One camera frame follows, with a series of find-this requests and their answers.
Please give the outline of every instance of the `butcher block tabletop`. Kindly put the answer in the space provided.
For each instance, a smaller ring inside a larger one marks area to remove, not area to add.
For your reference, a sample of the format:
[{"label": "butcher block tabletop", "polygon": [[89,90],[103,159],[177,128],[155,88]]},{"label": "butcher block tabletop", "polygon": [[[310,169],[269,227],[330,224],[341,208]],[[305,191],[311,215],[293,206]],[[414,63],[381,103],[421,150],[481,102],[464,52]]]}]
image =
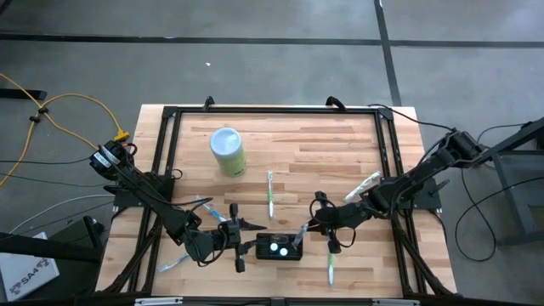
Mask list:
[{"label": "butcher block tabletop", "polygon": [[[135,164],[150,171],[164,105],[142,105],[133,142],[138,146]],[[416,118],[411,107],[397,107]],[[395,114],[394,122],[405,171],[413,168],[424,149],[416,123]],[[161,161],[165,168],[170,122]],[[234,128],[242,138],[247,170],[238,178],[220,171],[209,140],[218,128]],[[386,128],[385,138],[389,144]],[[309,204],[322,190],[337,205],[360,182],[382,171],[373,116],[342,114],[183,114],[174,169],[183,171],[176,181],[173,201],[213,197],[212,207],[229,215],[229,204],[239,204],[239,218],[268,227],[264,232],[297,233],[310,220]],[[269,219],[267,171],[274,172],[275,216]],[[217,228],[217,220],[205,208],[196,210],[201,230]],[[97,290],[106,288],[131,258],[138,237],[142,209],[129,208],[113,220]],[[455,291],[445,238],[436,217],[415,211],[414,222],[420,253],[444,285]],[[334,285],[329,286],[326,238],[307,233],[300,261],[257,260],[255,249],[244,256],[246,271],[235,272],[234,250],[227,250],[215,263],[198,268],[190,259],[155,274],[154,295],[286,298],[399,298],[399,270],[389,221],[371,219],[357,228],[354,245],[334,255]],[[255,239],[256,231],[242,232],[242,240]],[[352,230],[339,230],[343,244]],[[185,254],[163,230],[157,267]],[[406,254],[411,285],[414,269]],[[139,287],[147,269],[142,261]]]}]

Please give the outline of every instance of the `gray floor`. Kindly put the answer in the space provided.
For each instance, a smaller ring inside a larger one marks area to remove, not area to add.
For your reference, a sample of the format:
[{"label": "gray floor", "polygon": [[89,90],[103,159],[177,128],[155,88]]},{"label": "gray floor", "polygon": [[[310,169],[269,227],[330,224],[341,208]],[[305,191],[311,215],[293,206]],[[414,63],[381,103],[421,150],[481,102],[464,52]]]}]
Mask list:
[{"label": "gray floor", "polygon": [[[544,40],[542,1],[382,0],[382,5],[391,39]],[[0,30],[379,38],[372,0],[15,0],[0,16]],[[488,126],[542,116],[543,56],[544,49],[393,48],[403,105],[415,106],[421,120],[455,126],[473,135]],[[143,103],[201,103],[208,95],[221,104],[321,105],[327,96],[335,95],[347,105],[391,105],[381,47],[1,42],[0,71],[26,88],[47,90],[49,96],[77,92],[102,99],[129,131]],[[18,100],[1,103],[1,158],[16,159],[24,144],[27,118],[35,107]],[[95,143],[113,136],[111,120],[96,105],[77,99],[55,104],[53,116],[62,125]],[[491,132],[483,142],[492,145],[513,131]],[[425,145],[443,134],[422,127]],[[67,161],[89,153],[85,144],[41,123],[26,159]],[[8,169],[8,164],[0,165],[2,172]],[[16,174],[77,184],[103,181],[86,163],[23,165]],[[441,198],[458,291],[472,298],[544,303],[543,244],[500,249],[486,263],[467,261],[453,243],[453,229],[469,200],[458,170],[439,177],[451,180]],[[500,189],[490,170],[469,170],[466,177],[475,199]],[[55,202],[97,193],[103,192],[12,178],[0,189],[0,230],[11,230]],[[74,202],[29,225],[45,224],[105,201]],[[512,234],[512,218],[502,195],[484,204],[483,210],[498,236]],[[110,215],[109,207],[92,212],[106,227]],[[65,222],[58,222],[44,229],[51,235],[64,226]],[[490,250],[486,230],[476,214],[462,223],[459,240],[475,257]]]}]

